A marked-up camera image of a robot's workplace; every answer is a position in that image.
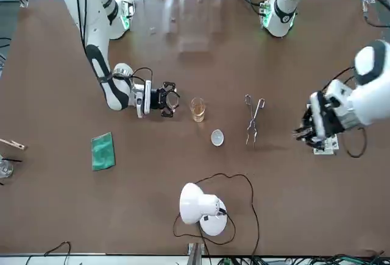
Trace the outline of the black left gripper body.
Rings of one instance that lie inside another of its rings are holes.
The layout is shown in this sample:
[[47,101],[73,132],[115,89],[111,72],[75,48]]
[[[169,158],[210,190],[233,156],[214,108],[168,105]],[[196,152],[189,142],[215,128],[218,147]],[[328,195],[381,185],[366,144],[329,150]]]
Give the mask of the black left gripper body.
[[327,99],[325,99],[324,102],[323,122],[326,138],[330,138],[333,135],[337,135],[345,131],[345,128],[342,126],[339,118],[337,117],[332,104]]

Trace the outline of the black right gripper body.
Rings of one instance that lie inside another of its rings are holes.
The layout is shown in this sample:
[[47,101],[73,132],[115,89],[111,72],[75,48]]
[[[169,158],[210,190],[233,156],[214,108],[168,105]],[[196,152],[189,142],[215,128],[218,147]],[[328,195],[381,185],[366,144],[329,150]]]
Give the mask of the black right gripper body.
[[151,109],[162,110],[166,107],[166,90],[164,88],[151,89]]

